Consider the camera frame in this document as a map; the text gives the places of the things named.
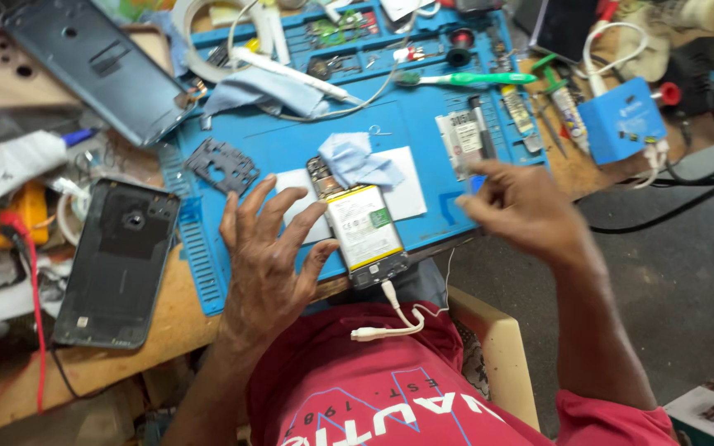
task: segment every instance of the gray floor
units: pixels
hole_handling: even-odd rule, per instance
[[[714,148],[678,166],[692,178],[714,168]],[[602,227],[659,216],[704,188],[595,194],[580,208]],[[714,375],[714,198],[655,228],[596,237],[616,300],[654,394],[665,404]],[[448,253],[436,258],[445,273]],[[536,259],[486,237],[456,249],[450,284],[519,320],[542,432],[558,431],[555,287]]]

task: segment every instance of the blue silicone repair mat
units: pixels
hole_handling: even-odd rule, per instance
[[[343,14],[350,9],[361,14],[374,13],[377,33],[354,41],[346,38],[346,43],[314,49],[311,36],[305,35],[305,24],[325,17],[323,13],[284,17],[283,27],[291,51],[292,66],[300,71],[306,71],[311,57],[328,59],[336,55],[353,55],[343,62],[343,66],[359,66],[360,69],[335,72],[329,82],[343,86],[353,96],[365,100],[385,82],[393,65],[393,51],[399,49],[398,45],[388,46],[400,42],[403,34],[395,34],[386,26],[387,21],[378,0],[357,3],[339,11]],[[445,8],[431,18],[417,18],[409,45],[423,47],[425,54],[435,54],[441,49],[447,51],[451,47],[447,36],[454,29],[463,27],[472,29],[475,35],[474,48],[471,50],[474,57],[469,65],[456,70],[445,62],[445,56],[442,55],[405,62],[399,64],[399,68],[418,71],[422,76],[439,76],[455,71],[487,73],[494,61],[490,49],[491,38],[487,33],[489,27],[496,27],[507,47],[511,47],[501,12],[465,21],[453,10]],[[218,29],[194,34],[193,42],[205,57],[213,47],[227,38],[227,32],[227,29]],[[243,42],[253,36],[255,29],[252,25],[240,25],[236,29],[236,42]],[[369,56],[378,58],[372,66],[365,68]],[[531,112],[524,90],[520,88],[519,91]],[[371,126],[381,127],[383,133],[391,135],[371,136],[372,150],[382,152],[409,146],[421,180],[428,212],[396,222],[405,248],[413,250],[475,227],[454,204],[454,198],[461,195],[466,187],[456,180],[434,119],[435,116],[447,115],[451,111],[468,109],[467,98],[475,94],[481,95],[483,113],[500,160],[518,165],[547,166],[544,150],[530,153],[524,147],[522,136],[501,101],[497,85],[401,87],[390,83],[369,107],[341,118],[300,123],[269,116],[255,107],[242,107],[214,116],[211,131],[202,131],[198,119],[189,119],[177,127],[177,148],[164,151],[161,159],[167,187],[185,198],[178,224],[203,312],[212,315],[222,311],[230,278],[228,255],[218,232],[224,196],[183,169],[184,159],[205,138],[213,137],[229,142],[251,157],[260,169],[260,180],[272,172],[303,168],[305,161],[317,155],[317,149],[331,133],[367,132]],[[346,107],[351,106],[332,105],[333,109]],[[300,250],[298,268],[310,247],[306,245]],[[344,272],[340,257],[332,256],[324,265],[320,279]]]

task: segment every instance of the wooden workbench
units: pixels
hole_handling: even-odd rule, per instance
[[[530,67],[532,62],[523,61],[521,64],[524,69]],[[530,91],[542,88],[542,85],[532,84]],[[559,122],[553,107],[547,109],[547,115],[554,125]],[[545,127],[540,124],[540,128],[552,175],[562,190],[572,198],[598,192],[648,169],[646,161],[640,156],[598,168],[590,157],[582,154],[568,140],[562,139],[568,154],[568,158],[564,158]],[[669,154],[671,159],[682,157],[686,148],[677,127],[669,125],[668,140],[672,147]],[[712,145],[712,118],[701,116],[694,119],[693,147],[689,151],[696,152]],[[180,248],[175,247],[167,260],[153,322],[148,339],[141,349],[118,351],[77,347],[58,351],[68,379],[78,393],[86,394],[103,388],[214,340],[219,317],[207,318],[203,315],[188,265],[179,259]],[[345,278],[334,279],[320,284],[317,294],[320,297],[331,295],[347,285]],[[25,367],[22,365],[0,374],[0,427],[36,412],[38,370],[38,361],[33,359]],[[52,408],[71,400],[72,396],[65,388],[54,361],[48,356],[45,407]]]

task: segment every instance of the tape roll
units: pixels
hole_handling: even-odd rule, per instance
[[[211,82],[218,83],[224,78],[233,74],[234,70],[229,67],[215,66],[206,62],[203,57],[201,57],[197,49],[192,43],[191,27],[192,19],[194,15],[206,5],[210,5],[214,2],[220,2],[221,0],[178,0],[175,6],[172,8],[171,19],[172,24],[178,31],[183,34],[186,39],[186,43],[189,45],[190,51],[186,52],[186,65],[189,66],[189,70],[200,78]],[[249,5],[251,2],[249,0],[236,0],[239,6],[242,8]],[[260,40],[260,51],[263,54],[271,55],[274,51],[274,40],[271,37],[271,23],[269,22],[269,17],[263,10],[263,5],[257,3],[248,11],[249,16],[252,18],[252,24],[255,25],[255,32],[258,34],[258,39]]]

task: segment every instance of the chair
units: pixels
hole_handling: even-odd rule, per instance
[[[451,318],[473,330],[481,341],[492,401],[531,428],[540,430],[528,361],[516,319],[460,289],[448,287],[448,296]]]

